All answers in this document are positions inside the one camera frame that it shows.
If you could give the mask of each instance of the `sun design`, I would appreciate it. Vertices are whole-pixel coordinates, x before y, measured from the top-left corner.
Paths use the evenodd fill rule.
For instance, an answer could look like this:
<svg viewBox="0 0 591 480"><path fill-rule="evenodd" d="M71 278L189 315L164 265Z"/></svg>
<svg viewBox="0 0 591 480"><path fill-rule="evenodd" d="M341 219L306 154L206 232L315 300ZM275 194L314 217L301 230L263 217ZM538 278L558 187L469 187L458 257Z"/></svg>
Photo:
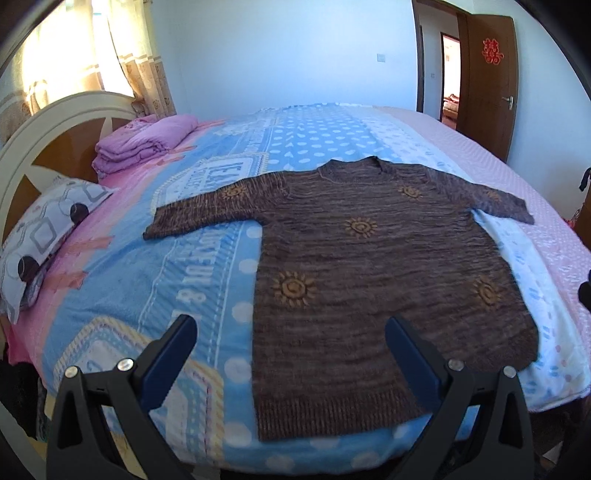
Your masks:
<svg viewBox="0 0 591 480"><path fill-rule="evenodd" d="M423 195L421 194L421 190L416 189L415 187L411 187L411 186L404 186L404 187L400 187L398 189L398 191L400 193L402 193L403 195L406 195L407 197L410 197L412 199L419 199L420 197L422 197Z"/></svg>
<svg viewBox="0 0 591 480"><path fill-rule="evenodd" d="M488 277L480 275L473 283L474 293L476 293L482 303L488 310L493 310L495 305L501 300L501 295L496 285Z"/></svg>
<svg viewBox="0 0 591 480"><path fill-rule="evenodd" d="M501 201L501 197L499 196L499 194L497 192L495 192L494 190L488 190L486 192L486 196L488 198L490 198L491 200L494 200L495 202L500 202Z"/></svg>
<svg viewBox="0 0 591 480"><path fill-rule="evenodd" d="M357 238L369 238L378 229L378 224L371 218L352 218L345 222L345 230Z"/></svg>
<svg viewBox="0 0 591 480"><path fill-rule="evenodd" d="M275 298L290 307L307 307L317 291L314 279L303 273L284 272L273 281Z"/></svg>
<svg viewBox="0 0 591 480"><path fill-rule="evenodd" d="M230 185L222 189L221 194L224 200L228 200L239 195L246 193L246 187L244 185Z"/></svg>

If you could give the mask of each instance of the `silver screw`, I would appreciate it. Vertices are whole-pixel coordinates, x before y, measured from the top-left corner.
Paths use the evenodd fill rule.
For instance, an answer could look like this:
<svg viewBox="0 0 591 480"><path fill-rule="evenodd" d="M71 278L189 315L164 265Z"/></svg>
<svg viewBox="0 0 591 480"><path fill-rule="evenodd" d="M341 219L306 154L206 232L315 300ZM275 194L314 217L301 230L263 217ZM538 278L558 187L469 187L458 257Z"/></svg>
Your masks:
<svg viewBox="0 0 591 480"><path fill-rule="evenodd" d="M131 370L133 366L134 361L131 358L124 358L123 360L119 360L119 363L117 364L117 370L127 372Z"/></svg>
<svg viewBox="0 0 591 480"><path fill-rule="evenodd" d="M503 373L509 378L515 378L515 376L517 375L515 368L511 367L510 365L507 365L503 369Z"/></svg>
<svg viewBox="0 0 591 480"><path fill-rule="evenodd" d="M461 360L455 360L454 358L452 358L448 363L447 366L449 368L451 368L453 371L456 372L461 372L462 370L464 370L464 362L462 362Z"/></svg>
<svg viewBox="0 0 591 480"><path fill-rule="evenodd" d="M78 375L78 367L72 366L66 368L64 375L66 376L66 378L74 378L76 375Z"/></svg>

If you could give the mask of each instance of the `cream headboard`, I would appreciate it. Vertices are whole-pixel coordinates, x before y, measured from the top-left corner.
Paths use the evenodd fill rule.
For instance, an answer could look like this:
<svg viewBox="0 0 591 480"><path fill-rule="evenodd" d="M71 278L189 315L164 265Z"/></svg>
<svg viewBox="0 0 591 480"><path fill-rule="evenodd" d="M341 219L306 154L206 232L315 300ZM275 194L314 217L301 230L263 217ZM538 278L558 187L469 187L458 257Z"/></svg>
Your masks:
<svg viewBox="0 0 591 480"><path fill-rule="evenodd" d="M133 98L85 92L52 103L28 119L0 151L0 233L58 177L97 181L95 145L136 117Z"/></svg>

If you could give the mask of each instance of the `sweater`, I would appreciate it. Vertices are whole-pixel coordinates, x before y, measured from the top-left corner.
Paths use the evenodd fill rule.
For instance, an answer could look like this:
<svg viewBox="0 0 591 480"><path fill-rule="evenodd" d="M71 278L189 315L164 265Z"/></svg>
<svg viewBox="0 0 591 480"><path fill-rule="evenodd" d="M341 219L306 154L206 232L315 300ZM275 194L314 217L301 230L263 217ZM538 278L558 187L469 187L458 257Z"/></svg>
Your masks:
<svg viewBox="0 0 591 480"><path fill-rule="evenodd" d="M472 209L534 223L509 193L368 157L162 206L144 238L262 225L252 325L258 437L335 436L425 413L385 343L395 314L476 370L535 361L536 326Z"/></svg>

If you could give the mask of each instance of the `brown wooden door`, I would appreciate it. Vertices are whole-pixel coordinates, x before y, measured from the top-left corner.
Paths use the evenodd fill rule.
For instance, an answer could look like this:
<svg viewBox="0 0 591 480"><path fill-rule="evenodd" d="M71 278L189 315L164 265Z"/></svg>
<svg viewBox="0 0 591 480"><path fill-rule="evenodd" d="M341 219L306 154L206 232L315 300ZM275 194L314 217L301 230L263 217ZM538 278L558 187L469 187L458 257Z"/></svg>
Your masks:
<svg viewBox="0 0 591 480"><path fill-rule="evenodd" d="M507 161L517 109L518 56L511 17L458 15L462 80L457 130Z"/></svg>

